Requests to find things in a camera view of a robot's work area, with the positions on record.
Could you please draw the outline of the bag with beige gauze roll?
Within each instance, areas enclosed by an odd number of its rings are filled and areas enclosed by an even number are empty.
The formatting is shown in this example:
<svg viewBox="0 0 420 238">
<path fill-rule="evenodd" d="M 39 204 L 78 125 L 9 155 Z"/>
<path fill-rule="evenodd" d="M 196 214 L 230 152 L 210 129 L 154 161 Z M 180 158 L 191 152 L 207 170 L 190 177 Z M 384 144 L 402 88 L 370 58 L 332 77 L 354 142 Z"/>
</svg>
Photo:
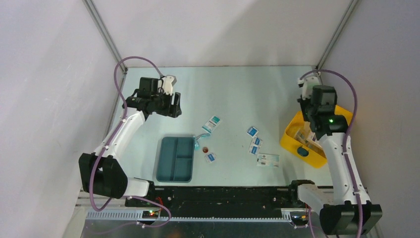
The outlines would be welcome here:
<svg viewBox="0 0 420 238">
<path fill-rule="evenodd" d="M 309 144 L 308 136 L 309 136 L 309 130 L 305 129 L 304 127 L 301 127 L 297 130 L 297 132 L 294 135 L 294 139 L 300 142 L 301 144 L 307 145 Z"/>
</svg>

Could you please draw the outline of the teal gauze dressing packet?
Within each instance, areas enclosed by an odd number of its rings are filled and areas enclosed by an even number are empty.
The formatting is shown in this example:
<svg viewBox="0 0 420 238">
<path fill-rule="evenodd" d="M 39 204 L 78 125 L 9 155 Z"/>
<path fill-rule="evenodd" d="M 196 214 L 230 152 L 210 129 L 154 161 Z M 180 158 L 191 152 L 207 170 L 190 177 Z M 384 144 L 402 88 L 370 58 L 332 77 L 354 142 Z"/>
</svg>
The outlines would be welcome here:
<svg viewBox="0 0 420 238">
<path fill-rule="evenodd" d="M 220 125 L 222 119 L 217 115 L 213 115 L 203 126 L 202 129 L 209 134 L 212 134 L 214 130 Z"/>
</svg>

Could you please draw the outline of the teal divided plastic tray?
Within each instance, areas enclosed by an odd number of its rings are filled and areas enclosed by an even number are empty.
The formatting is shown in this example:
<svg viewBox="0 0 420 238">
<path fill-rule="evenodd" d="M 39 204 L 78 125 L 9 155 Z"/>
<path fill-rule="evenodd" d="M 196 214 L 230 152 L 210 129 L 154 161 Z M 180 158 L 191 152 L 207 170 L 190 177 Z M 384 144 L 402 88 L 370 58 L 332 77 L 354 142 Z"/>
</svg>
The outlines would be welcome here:
<svg viewBox="0 0 420 238">
<path fill-rule="evenodd" d="M 194 138 L 168 136 L 161 140 L 156 179 L 188 183 L 192 179 Z"/>
</svg>

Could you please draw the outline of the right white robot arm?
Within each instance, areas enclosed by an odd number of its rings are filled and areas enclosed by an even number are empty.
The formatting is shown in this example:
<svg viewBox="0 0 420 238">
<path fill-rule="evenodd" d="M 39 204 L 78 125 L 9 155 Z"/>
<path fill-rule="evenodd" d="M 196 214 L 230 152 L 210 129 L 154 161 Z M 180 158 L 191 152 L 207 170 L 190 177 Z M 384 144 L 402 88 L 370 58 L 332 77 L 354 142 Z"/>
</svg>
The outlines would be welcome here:
<svg viewBox="0 0 420 238">
<path fill-rule="evenodd" d="M 373 204 L 355 165 L 350 125 L 344 115 L 335 112 L 337 93 L 325 85 L 302 88 L 300 103 L 303 119 L 310 124 L 327 160 L 333 194 L 324 193 L 310 180 L 294 180 L 288 201 L 294 207 L 308 205 L 319 216 L 326 235 L 367 234 L 382 217 L 379 204 Z"/>
</svg>

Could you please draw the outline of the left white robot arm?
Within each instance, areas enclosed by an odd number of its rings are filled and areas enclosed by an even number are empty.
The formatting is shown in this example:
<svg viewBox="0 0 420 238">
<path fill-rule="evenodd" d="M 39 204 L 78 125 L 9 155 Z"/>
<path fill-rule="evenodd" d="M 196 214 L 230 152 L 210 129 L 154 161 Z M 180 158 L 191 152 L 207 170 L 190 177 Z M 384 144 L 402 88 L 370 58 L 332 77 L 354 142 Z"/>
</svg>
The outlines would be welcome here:
<svg viewBox="0 0 420 238">
<path fill-rule="evenodd" d="M 149 115 L 176 118 L 182 114 L 180 93 L 173 91 L 176 77 L 140 78 L 139 87 L 123 100 L 123 112 L 114 131 L 91 153 L 79 158 L 82 187 L 85 192 L 119 199 L 137 196 L 144 206 L 152 206 L 157 194 L 150 189 L 151 182 L 130 178 L 124 171 L 121 160 L 135 132 Z"/>
</svg>

